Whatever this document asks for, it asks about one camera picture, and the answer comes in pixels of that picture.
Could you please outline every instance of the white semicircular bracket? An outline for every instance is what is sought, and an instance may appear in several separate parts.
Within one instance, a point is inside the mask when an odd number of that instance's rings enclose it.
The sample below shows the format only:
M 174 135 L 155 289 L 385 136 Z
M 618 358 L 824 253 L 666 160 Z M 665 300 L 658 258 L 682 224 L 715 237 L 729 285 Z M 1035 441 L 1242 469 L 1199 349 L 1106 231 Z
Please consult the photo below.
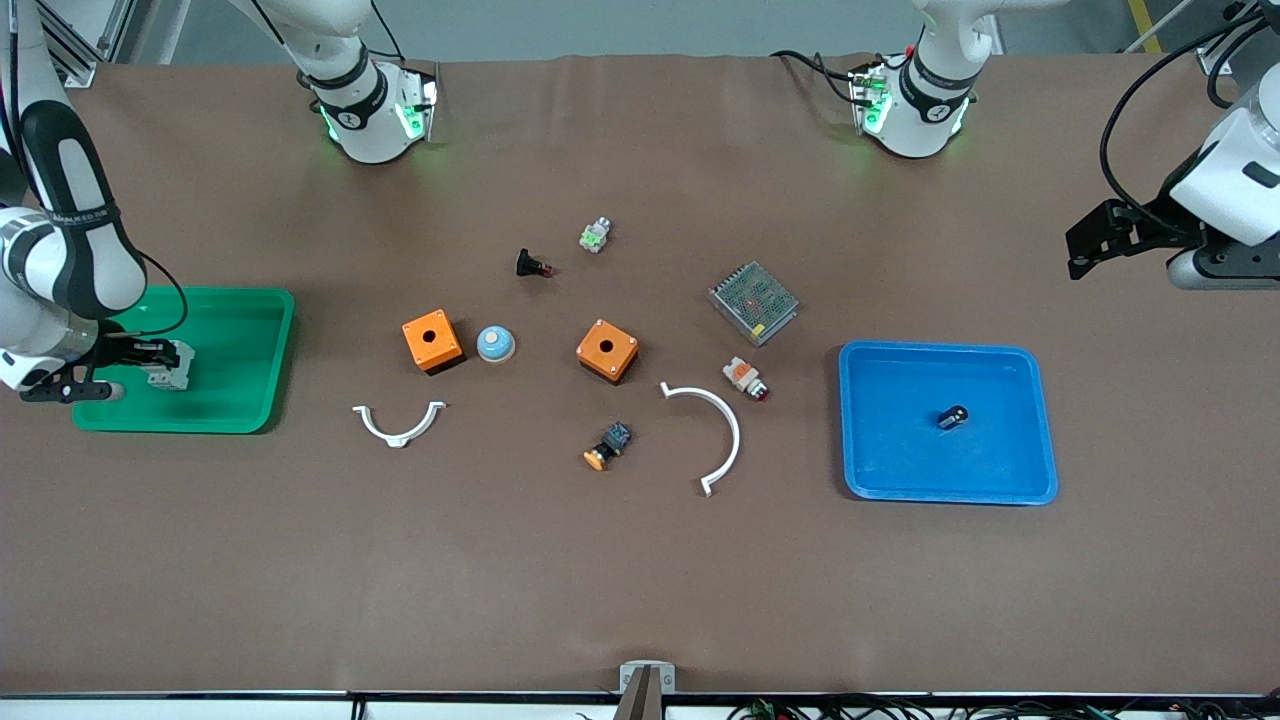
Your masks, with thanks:
M 408 445 L 408 441 L 411 441 L 411 439 L 416 438 L 417 436 L 425 433 L 426 429 L 431 427 L 431 423 L 435 421 L 435 414 L 439 413 L 440 409 L 443 409 L 443 407 L 444 407 L 443 402 L 440 402 L 439 400 L 433 400 L 431 404 L 426 406 L 426 415 L 422 416 L 422 420 L 419 424 L 413 425 L 412 430 L 410 430 L 407 433 L 401 433 L 398 436 L 389 436 L 389 434 L 379 430 L 378 427 L 374 425 L 374 414 L 372 414 L 371 410 L 369 410 L 367 406 L 365 406 L 365 405 L 357 405 L 356 407 L 352 407 L 351 410 L 353 413 L 360 413 L 360 419 L 365 421 L 365 428 L 367 428 L 370 433 L 372 433 L 375 437 L 383 438 L 383 441 L 389 447 L 397 447 L 397 448 L 399 448 L 399 447 L 404 447 L 406 445 Z
M 737 448 L 741 447 L 742 445 L 742 430 L 737 425 L 737 418 L 733 415 L 733 410 L 728 406 L 728 402 L 721 400 L 721 397 L 714 392 L 708 392 L 700 387 L 677 387 L 672 389 L 667 387 L 667 383 L 659 383 L 659 387 L 662 387 L 662 396 L 664 398 L 672 398 L 681 395 L 692 395 L 696 397 L 701 397 L 707 402 L 714 405 L 716 409 L 724 415 L 724 419 L 728 420 L 728 429 L 730 432 L 733 433 L 733 448 L 728 451 L 728 457 L 724 460 L 723 465 L 721 465 L 712 474 L 701 479 L 703 492 L 707 493 L 707 497 L 710 497 L 712 486 L 716 484 L 716 482 L 723 478 L 726 474 L 728 474 L 728 469 L 732 468 L 733 461 L 737 460 Z

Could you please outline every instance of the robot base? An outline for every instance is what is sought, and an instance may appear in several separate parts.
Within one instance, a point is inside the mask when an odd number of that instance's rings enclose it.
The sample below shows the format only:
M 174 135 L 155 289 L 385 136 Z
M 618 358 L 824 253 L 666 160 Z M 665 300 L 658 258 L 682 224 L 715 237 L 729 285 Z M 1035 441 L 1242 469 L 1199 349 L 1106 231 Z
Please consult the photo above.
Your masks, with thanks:
M 438 99 L 435 76 L 392 63 L 374 61 L 374 67 L 387 78 L 390 91 L 365 127 L 348 128 L 344 113 L 333 118 L 324 108 L 320 109 L 329 126 L 329 137 L 342 146 L 348 158 L 370 165 L 399 158 L 420 140 L 430 142 Z
M 925 122 L 919 110 L 902 101 L 897 94 L 899 74 L 908 72 L 908 58 L 896 55 L 887 64 L 874 65 L 860 76 L 850 78 L 850 97 L 868 100 L 869 108 L 852 105 L 854 126 L 859 133 L 873 137 L 886 150 L 904 158 L 928 158 L 942 150 L 951 136 L 960 132 L 960 123 L 969 101 L 955 111 L 940 105 L 945 111 L 941 122 Z

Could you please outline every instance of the black switch component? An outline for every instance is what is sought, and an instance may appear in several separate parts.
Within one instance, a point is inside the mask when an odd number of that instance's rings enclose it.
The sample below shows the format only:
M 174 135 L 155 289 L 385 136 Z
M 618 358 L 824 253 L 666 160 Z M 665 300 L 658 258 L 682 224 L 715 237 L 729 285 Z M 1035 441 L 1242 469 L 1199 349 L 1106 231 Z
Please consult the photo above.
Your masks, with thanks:
M 520 255 L 516 256 L 516 274 L 520 277 L 525 275 L 541 275 L 549 278 L 556 274 L 556 268 L 550 265 L 544 265 L 538 260 L 529 256 L 529 249 L 521 247 Z
M 966 421 L 969 421 L 969 411 L 965 410 L 964 405 L 952 405 L 946 413 L 938 415 L 938 428 L 943 430 L 954 430 Z

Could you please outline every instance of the orange box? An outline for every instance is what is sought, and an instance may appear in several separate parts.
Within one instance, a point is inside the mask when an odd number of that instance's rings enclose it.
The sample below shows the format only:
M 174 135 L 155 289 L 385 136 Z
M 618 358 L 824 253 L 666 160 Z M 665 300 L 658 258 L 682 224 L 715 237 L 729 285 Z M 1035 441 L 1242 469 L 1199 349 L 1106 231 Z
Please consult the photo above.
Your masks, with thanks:
M 613 384 L 622 382 L 622 375 L 639 352 L 636 338 L 604 320 L 596 320 L 577 346 L 579 361 Z
M 433 310 L 404 323 L 404 341 L 408 342 L 408 351 L 413 354 L 413 364 L 428 375 L 467 359 L 444 310 Z

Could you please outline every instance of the brown table surface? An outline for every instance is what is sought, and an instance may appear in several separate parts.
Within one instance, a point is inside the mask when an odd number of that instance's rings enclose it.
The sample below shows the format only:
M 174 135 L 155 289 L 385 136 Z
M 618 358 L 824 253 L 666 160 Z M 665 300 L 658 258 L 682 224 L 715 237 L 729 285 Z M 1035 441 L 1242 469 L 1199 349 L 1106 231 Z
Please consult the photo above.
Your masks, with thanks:
M 0 688 L 589 689 L 649 656 L 696 691 L 1270 689 L 1280 301 L 1176 291 L 1158 254 L 1066 274 L 1149 61 L 995 59 L 924 161 L 774 59 L 447 65 L 439 143 L 385 167 L 324 138 L 289 68 L 101 68 L 74 101 L 133 241 L 188 284 L 289 290 L 292 372 L 250 437 L 84 433 L 0 396 Z M 1180 63 L 1126 115 L 1139 197 L 1211 126 L 1202 86 Z M 516 278 L 521 246 L 562 274 Z M 705 299 L 750 260 L 804 304 L 759 351 Z M 439 306 L 516 357 L 424 377 L 399 325 Z M 617 388 L 575 361 L 596 318 L 641 342 Z M 856 338 L 1034 352 L 1057 500 L 854 500 Z M 726 384 L 733 355 L 769 402 Z M 739 413 L 713 498 L 724 421 L 659 380 Z M 403 451 L 351 413 L 394 430 L 430 400 Z M 614 419 L 632 448 L 595 474 Z

